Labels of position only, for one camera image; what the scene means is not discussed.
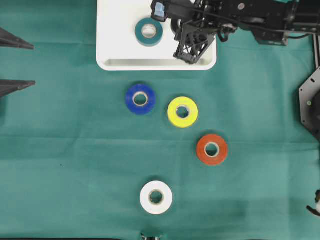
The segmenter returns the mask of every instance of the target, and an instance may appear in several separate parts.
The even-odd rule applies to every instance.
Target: black triangular object
[[[0,80],[0,98],[35,84],[35,81]]]
[[[20,37],[17,37],[10,32],[4,30],[0,27],[0,47],[8,47],[8,48],[18,48],[18,49],[31,49],[33,50],[35,47],[23,40]]]

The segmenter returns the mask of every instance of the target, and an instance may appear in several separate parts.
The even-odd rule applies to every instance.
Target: teal tape roll
[[[135,36],[140,44],[146,47],[157,45],[164,34],[160,22],[152,18],[144,18],[135,26]]]

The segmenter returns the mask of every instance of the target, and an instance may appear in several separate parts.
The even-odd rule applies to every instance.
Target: tape roll center hole
[[[176,114],[179,118],[185,119],[189,116],[189,108],[187,106],[181,105],[176,108]]]
[[[149,194],[149,201],[150,203],[152,203],[153,205],[159,205],[163,202],[164,200],[164,195],[161,191],[159,190],[153,190],[150,194]]]
[[[215,142],[209,142],[207,145],[205,145],[204,152],[208,157],[215,158],[219,155],[220,147]]]
[[[148,103],[148,95],[143,91],[138,91],[133,95],[132,100],[138,107],[143,107]]]
[[[146,39],[152,39],[157,35],[157,28],[153,24],[145,24],[141,29],[141,33]]]

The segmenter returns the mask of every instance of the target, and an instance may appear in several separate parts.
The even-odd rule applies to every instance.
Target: blue tape roll
[[[155,36],[147,38],[143,35],[142,30],[145,25],[153,25],[156,29]],[[153,47],[157,45],[160,40],[162,39],[162,36],[164,34],[164,30],[160,24],[160,22],[152,19],[152,18],[144,18],[141,21],[138,22],[138,24],[135,26],[135,36],[140,44],[146,46],[146,47]]]
[[[143,105],[137,105],[135,103],[135,96],[143,94],[146,96],[146,103]],[[137,115],[145,115],[149,113],[156,104],[156,94],[147,85],[137,84],[129,88],[125,94],[125,104],[128,109]]]

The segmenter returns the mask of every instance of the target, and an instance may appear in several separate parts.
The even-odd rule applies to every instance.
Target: blue part
[[[147,103],[143,106],[137,106],[134,103],[133,97],[137,92],[144,92],[147,97]],[[149,113],[156,104],[156,94],[155,92],[147,85],[137,84],[129,88],[125,94],[125,104],[128,109],[137,115],[145,115]]]
[[[160,3],[160,2],[156,3],[154,15],[156,15],[158,17],[162,17],[162,18],[165,16],[165,6],[162,3]]]
[[[143,36],[142,28],[146,24],[152,24],[155,26],[156,35],[154,37],[146,38]],[[146,46],[146,47],[153,47],[153,46],[157,45],[160,42],[160,40],[162,39],[163,34],[164,34],[164,30],[163,30],[160,22],[158,22],[152,18],[144,18],[141,21],[139,21],[137,23],[137,25],[135,26],[136,39],[139,41],[140,44],[142,44],[143,46]]]

